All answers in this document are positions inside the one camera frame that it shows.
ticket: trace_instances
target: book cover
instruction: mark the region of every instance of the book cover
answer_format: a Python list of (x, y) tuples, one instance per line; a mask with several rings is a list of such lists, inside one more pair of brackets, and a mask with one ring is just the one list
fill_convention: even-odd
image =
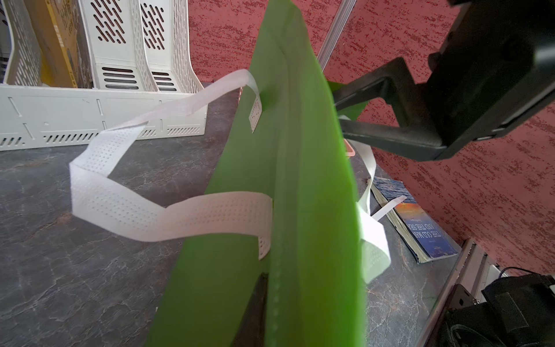
[(401, 195), (407, 197), (404, 202), (395, 207), (395, 211), (430, 258), (457, 254), (449, 241), (443, 237), (443, 229), (418, 205), (403, 182), (374, 177), (374, 185), (388, 201)]

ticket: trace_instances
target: cable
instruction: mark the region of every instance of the cable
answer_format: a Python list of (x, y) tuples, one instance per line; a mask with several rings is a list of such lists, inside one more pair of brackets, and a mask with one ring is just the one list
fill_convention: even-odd
[(528, 272), (528, 273), (531, 273), (531, 274), (536, 274), (536, 275), (538, 275), (538, 273), (537, 273), (537, 272), (534, 272), (534, 271), (526, 270), (526, 269), (519, 268), (519, 267), (516, 267), (516, 266), (509, 266), (508, 268), (504, 268), (503, 270), (501, 270), (501, 272), (499, 273), (499, 277), (498, 277), (498, 278), (501, 278), (501, 276), (503, 275), (503, 273), (504, 273), (505, 271), (507, 271), (508, 269), (516, 269), (516, 270), (525, 271), (525, 272)]

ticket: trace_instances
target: red wall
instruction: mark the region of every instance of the red wall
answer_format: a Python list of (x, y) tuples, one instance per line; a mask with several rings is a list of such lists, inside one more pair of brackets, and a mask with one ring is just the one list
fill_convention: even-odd
[[(295, 3), (317, 54), (340, 0)], [(191, 60), (202, 81), (249, 66), (266, 4), (189, 1)], [(427, 56), (457, 13), (445, 0), (359, 0), (324, 73), (347, 83), (403, 56), (415, 81), (424, 82)], [(442, 162), (416, 163), (381, 150), (376, 159), (457, 241), (475, 238), (501, 265), (555, 272), (554, 115), (550, 106), (511, 135), (471, 144)], [(395, 123), (379, 100), (359, 120)]]

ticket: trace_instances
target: non-woven bag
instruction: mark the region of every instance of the non-woven bag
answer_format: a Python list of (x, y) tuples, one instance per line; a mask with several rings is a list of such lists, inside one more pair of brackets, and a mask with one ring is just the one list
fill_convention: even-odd
[[(205, 195), (165, 208), (107, 178), (148, 121), (242, 86)], [(351, 143), (373, 176), (370, 147)], [(331, 92), (289, 0), (270, 0), (249, 71), (101, 132), (70, 172), (76, 216), (145, 242), (184, 238), (147, 346), (230, 345), (262, 273), (266, 345), (364, 343), (364, 283), (389, 266), (387, 241), (369, 189), (356, 203)]]

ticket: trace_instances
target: dark marble countertop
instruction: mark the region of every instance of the dark marble countertop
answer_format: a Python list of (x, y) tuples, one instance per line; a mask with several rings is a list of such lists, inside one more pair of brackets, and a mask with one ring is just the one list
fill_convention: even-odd
[[(136, 141), (110, 178), (162, 206), (203, 194), (237, 97), (210, 104), (204, 136)], [(84, 148), (0, 152), (1, 346), (145, 342), (181, 242), (137, 242), (72, 217), (68, 164)], [(351, 161), (362, 193), (368, 173)], [(366, 341), (412, 347), (456, 259), (418, 265), (382, 222), (392, 263), (367, 287)]]

